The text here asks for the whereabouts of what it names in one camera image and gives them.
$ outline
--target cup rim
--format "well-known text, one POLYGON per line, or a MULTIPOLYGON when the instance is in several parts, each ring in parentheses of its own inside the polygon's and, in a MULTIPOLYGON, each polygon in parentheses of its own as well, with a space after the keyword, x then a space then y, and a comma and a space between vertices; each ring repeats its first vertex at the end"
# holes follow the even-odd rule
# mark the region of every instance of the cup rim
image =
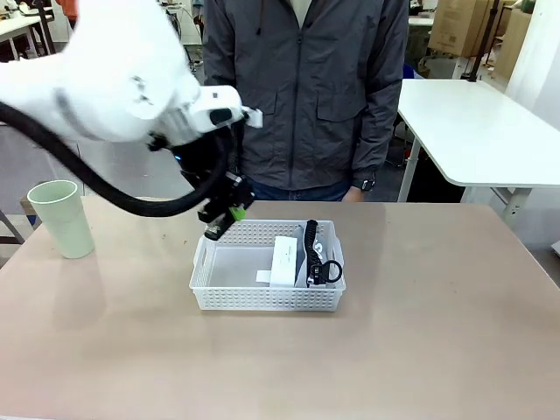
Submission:
POLYGON ((43 184, 39 184, 39 185, 35 185, 31 190, 29 190, 29 192, 27 193, 27 199, 29 200, 30 203, 32 204, 55 204, 55 203, 60 203, 61 201, 67 200, 70 197, 72 197, 74 194, 76 194, 76 192, 78 191, 78 184, 76 184, 73 181, 68 181, 67 179, 55 179, 54 181, 47 181, 44 182, 43 184), (31 195, 33 193, 33 191, 35 191, 37 188, 40 188, 41 186, 46 186, 47 184, 55 184, 55 183, 65 183, 65 184, 72 184, 73 186, 73 190, 72 192, 70 192, 68 195, 62 197, 61 199, 54 199, 52 201, 36 201, 34 199, 31 198, 31 195))

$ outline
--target white shirt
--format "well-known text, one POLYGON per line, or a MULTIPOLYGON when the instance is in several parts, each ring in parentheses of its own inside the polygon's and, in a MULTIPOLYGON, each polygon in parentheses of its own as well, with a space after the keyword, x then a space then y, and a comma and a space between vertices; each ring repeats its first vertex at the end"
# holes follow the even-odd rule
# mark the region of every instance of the white shirt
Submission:
POLYGON ((293 7, 296 12, 300 28, 304 25, 305 17, 307 16, 309 6, 312 5, 312 1, 313 0, 290 0, 291 7, 293 7))

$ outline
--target dark gray windbreaker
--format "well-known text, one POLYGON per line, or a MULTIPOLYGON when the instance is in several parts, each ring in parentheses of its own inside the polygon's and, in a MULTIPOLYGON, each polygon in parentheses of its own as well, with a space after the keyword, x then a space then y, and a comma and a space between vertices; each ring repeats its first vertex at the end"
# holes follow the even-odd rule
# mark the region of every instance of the dark gray windbreaker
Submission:
POLYGON ((407 0, 206 0, 206 84, 264 113, 240 168, 284 190, 370 179, 387 155, 403 78, 407 0))

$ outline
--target light green plastic cup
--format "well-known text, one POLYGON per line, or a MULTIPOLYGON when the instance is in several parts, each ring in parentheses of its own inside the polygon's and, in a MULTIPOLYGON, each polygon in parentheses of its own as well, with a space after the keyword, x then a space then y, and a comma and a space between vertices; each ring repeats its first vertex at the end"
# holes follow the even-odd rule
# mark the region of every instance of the light green plastic cup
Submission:
POLYGON ((94 250, 94 239, 74 182, 45 182, 30 190, 27 199, 65 258, 82 258, 94 250))

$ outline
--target brown table surface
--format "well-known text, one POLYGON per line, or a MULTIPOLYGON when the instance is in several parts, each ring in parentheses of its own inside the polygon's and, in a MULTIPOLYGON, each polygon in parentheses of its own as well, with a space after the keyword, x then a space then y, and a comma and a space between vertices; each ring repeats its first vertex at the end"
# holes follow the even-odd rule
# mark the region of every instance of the brown table surface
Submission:
POLYGON ((41 227, 0 271, 0 413, 111 419, 552 419, 560 293, 489 208, 257 203, 333 220, 336 313, 204 312, 196 213, 85 206, 97 249, 41 227))

